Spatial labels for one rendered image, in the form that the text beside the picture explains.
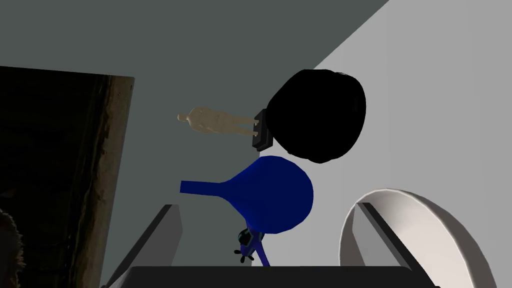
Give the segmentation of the small blue and black toy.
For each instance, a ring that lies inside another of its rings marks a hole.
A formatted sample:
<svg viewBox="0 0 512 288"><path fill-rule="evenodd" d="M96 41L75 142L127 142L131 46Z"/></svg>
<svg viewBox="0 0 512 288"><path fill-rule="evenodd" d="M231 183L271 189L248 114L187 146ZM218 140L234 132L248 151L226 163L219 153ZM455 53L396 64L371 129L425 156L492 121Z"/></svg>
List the small blue and black toy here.
<svg viewBox="0 0 512 288"><path fill-rule="evenodd" d="M245 262L246 258L253 261L253 253L256 252L259 259L261 260L262 265L264 267L270 266L262 244L264 236L265 233L255 230L249 224L247 224L246 228L238 234L240 249L234 250L233 252L236 255L241 255L240 262L242 264Z"/></svg>

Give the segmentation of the dark brown wooden panel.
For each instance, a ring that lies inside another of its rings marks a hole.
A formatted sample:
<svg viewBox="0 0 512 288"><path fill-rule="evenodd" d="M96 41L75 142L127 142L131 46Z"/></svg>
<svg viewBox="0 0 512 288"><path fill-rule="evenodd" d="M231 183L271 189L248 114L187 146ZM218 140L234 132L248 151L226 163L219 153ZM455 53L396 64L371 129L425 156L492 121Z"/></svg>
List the dark brown wooden panel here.
<svg viewBox="0 0 512 288"><path fill-rule="evenodd" d="M134 84L0 66L0 288L100 288Z"/></svg>

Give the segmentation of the black round object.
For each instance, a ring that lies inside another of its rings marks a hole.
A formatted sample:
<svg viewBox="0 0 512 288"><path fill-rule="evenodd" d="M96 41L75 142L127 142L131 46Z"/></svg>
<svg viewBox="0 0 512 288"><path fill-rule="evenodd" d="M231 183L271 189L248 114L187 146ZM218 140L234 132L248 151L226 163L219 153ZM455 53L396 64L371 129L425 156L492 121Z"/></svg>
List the black round object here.
<svg viewBox="0 0 512 288"><path fill-rule="evenodd" d="M323 164L344 156L361 135L366 96L353 76L302 69L268 102L265 121L292 156Z"/></svg>

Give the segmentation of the white bowl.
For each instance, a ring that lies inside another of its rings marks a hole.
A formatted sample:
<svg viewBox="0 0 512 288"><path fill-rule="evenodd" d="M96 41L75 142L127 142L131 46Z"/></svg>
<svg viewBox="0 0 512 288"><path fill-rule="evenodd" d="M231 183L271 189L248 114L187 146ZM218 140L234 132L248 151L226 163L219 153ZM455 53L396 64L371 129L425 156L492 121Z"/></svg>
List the white bowl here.
<svg viewBox="0 0 512 288"><path fill-rule="evenodd" d="M393 189L365 193L347 213L339 239L340 266L365 266L370 254L354 231L366 219L378 265L410 269L426 288L498 288L481 248L447 210L418 194Z"/></svg>

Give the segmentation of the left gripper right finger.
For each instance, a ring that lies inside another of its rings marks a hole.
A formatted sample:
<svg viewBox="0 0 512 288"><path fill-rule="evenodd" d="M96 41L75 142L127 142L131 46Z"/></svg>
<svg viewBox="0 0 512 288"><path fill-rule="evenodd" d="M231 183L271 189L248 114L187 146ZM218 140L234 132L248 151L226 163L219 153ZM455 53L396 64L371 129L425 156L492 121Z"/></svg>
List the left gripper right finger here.
<svg viewBox="0 0 512 288"><path fill-rule="evenodd" d="M421 269L398 235L369 202L356 205L352 231L365 265Z"/></svg>

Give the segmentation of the blue round vase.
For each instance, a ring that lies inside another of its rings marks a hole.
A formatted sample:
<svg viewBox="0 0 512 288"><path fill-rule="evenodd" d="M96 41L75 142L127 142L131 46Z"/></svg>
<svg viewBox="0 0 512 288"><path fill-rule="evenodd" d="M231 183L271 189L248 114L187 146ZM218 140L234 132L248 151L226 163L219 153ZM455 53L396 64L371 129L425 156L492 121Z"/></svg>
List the blue round vase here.
<svg viewBox="0 0 512 288"><path fill-rule="evenodd" d="M262 156L225 182L181 181L180 192L229 202L256 231L279 234L302 223L312 210L307 174L280 156Z"/></svg>

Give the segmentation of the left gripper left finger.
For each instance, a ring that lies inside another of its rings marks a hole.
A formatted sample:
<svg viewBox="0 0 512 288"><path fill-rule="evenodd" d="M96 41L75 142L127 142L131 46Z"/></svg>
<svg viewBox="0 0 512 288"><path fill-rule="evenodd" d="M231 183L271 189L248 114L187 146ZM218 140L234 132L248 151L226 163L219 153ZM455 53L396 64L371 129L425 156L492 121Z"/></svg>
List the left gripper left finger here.
<svg viewBox="0 0 512 288"><path fill-rule="evenodd" d="M170 267L182 233L179 206L165 204L102 288L122 288L132 267Z"/></svg>

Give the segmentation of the beige human figurine black base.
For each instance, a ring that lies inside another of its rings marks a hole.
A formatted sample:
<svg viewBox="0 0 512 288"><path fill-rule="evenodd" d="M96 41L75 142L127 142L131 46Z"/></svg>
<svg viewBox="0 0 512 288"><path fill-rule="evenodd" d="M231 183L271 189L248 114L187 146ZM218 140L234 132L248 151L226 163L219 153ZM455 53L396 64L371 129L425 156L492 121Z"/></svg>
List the beige human figurine black base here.
<svg viewBox="0 0 512 288"><path fill-rule="evenodd" d="M266 112L267 109L263 108L254 118L250 118L208 107L194 107L189 113L179 113L177 120L188 123L192 130L203 134L251 137L252 147L261 152L274 144Z"/></svg>

